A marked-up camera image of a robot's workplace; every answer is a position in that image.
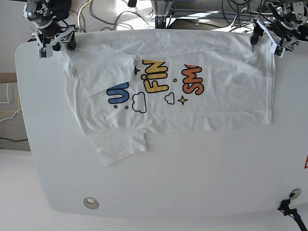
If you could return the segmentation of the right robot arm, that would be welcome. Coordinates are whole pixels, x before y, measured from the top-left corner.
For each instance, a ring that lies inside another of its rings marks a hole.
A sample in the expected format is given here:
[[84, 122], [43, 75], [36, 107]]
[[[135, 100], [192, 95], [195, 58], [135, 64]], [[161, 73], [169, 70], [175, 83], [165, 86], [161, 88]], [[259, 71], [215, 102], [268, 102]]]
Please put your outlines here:
[[27, 0], [23, 9], [26, 20], [34, 23], [36, 30], [32, 40], [36, 40], [40, 58], [51, 57], [66, 44], [70, 51], [76, 48], [75, 33], [79, 28], [65, 20], [69, 17], [70, 0]]

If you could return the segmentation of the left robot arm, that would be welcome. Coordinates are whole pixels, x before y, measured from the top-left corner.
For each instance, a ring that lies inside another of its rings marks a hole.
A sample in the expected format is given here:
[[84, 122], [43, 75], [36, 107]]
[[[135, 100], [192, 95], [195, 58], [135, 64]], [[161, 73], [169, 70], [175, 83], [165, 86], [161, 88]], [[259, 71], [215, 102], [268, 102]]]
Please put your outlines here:
[[270, 52], [282, 57], [300, 41], [308, 40], [308, 3], [300, 0], [265, 1], [257, 8], [251, 44], [264, 34], [271, 40]]

